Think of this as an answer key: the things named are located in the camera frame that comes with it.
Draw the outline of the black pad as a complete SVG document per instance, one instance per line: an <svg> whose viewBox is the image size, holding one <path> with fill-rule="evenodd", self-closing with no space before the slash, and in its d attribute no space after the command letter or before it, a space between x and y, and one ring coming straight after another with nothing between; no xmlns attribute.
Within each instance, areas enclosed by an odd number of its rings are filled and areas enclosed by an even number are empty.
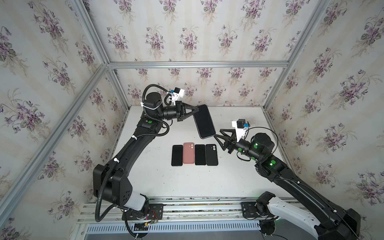
<svg viewBox="0 0 384 240"><path fill-rule="evenodd" d="M205 145L195 145L195 165L206 165L206 148Z"/></svg>

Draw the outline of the black phone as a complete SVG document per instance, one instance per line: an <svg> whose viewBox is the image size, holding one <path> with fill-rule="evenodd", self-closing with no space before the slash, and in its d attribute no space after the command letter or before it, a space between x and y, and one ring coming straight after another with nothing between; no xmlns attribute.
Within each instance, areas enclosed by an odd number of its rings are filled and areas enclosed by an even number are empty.
<svg viewBox="0 0 384 240"><path fill-rule="evenodd" d="M207 105L198 106L194 120L201 139L213 137L216 134L215 126Z"/></svg>

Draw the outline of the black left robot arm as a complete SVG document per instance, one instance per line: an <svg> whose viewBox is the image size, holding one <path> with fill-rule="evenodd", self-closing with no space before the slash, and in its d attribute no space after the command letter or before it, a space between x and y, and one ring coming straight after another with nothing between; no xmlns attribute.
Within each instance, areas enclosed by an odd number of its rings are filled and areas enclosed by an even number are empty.
<svg viewBox="0 0 384 240"><path fill-rule="evenodd" d="M122 149L105 165L93 170L94 195L97 197L95 215L99 222L112 209L144 211L146 196L133 190L129 173L145 148L156 138L169 132L168 120L181 122L197 113L198 107L172 100L163 105L161 95L149 93L141 102L143 113L135 132Z"/></svg>

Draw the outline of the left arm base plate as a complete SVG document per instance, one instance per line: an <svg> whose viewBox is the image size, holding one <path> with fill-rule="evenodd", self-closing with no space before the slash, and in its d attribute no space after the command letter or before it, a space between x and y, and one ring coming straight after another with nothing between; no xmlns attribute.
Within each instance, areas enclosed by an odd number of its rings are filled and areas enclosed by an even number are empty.
<svg viewBox="0 0 384 240"><path fill-rule="evenodd" d="M122 220L128 221L151 221L161 220L163 218L164 204L149 204L144 205L140 211L128 210L123 212Z"/></svg>

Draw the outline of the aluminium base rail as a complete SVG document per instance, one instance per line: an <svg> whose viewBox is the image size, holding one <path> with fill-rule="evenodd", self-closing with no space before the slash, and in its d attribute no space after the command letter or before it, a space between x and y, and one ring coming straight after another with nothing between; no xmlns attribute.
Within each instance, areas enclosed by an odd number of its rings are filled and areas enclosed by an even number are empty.
<svg viewBox="0 0 384 240"><path fill-rule="evenodd" d="M282 198L283 201L304 211L309 210L294 198ZM149 204L162 204L162 219L159 222L245 220L242 202L256 202L257 198L150 198ZM76 224L94 224L96 204L84 204ZM123 212L112 209L99 223L122 223Z"/></svg>

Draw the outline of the aluminium frame top bar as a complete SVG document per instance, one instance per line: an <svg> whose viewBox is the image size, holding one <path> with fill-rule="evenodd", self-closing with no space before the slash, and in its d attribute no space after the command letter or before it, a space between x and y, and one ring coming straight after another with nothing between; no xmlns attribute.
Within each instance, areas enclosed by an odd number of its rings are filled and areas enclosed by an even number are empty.
<svg viewBox="0 0 384 240"><path fill-rule="evenodd" d="M110 69L285 68L288 61L110 62Z"/></svg>

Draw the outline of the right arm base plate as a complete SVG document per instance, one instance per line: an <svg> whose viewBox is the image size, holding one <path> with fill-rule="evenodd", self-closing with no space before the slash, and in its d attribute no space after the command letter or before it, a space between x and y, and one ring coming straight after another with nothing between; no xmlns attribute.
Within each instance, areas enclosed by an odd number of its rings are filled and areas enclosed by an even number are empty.
<svg viewBox="0 0 384 240"><path fill-rule="evenodd" d="M241 202L243 218L255 220L257 218L266 218L267 220L278 219L278 216L272 214L266 205L258 202Z"/></svg>

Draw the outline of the black phone case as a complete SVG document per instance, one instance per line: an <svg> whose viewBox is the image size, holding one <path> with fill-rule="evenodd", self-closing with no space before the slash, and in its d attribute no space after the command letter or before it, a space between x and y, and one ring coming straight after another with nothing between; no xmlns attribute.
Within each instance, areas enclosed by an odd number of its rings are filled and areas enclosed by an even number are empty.
<svg viewBox="0 0 384 240"><path fill-rule="evenodd" d="M217 146L215 144L206 145L206 165L207 166L218 166L218 153Z"/></svg>

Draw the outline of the pink phone case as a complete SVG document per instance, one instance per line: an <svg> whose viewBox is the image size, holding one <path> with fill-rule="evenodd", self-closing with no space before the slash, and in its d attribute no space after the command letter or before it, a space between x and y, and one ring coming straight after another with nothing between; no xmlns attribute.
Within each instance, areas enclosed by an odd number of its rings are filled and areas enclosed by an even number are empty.
<svg viewBox="0 0 384 240"><path fill-rule="evenodd" d="M183 164L195 163L195 144L184 143L183 144Z"/></svg>

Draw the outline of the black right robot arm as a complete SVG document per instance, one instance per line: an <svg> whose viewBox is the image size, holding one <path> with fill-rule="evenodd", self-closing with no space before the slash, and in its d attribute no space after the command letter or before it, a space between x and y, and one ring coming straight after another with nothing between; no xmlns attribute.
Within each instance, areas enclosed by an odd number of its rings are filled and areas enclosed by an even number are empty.
<svg viewBox="0 0 384 240"><path fill-rule="evenodd" d="M221 129L214 138L224 151L237 151L254 160L260 176L284 189L305 207L302 210L266 191L255 203L259 216L288 220L318 240L359 238L361 215L353 209L343 209L302 181L287 164L273 155L275 144L266 133L257 133L247 141L238 138L235 130Z"/></svg>

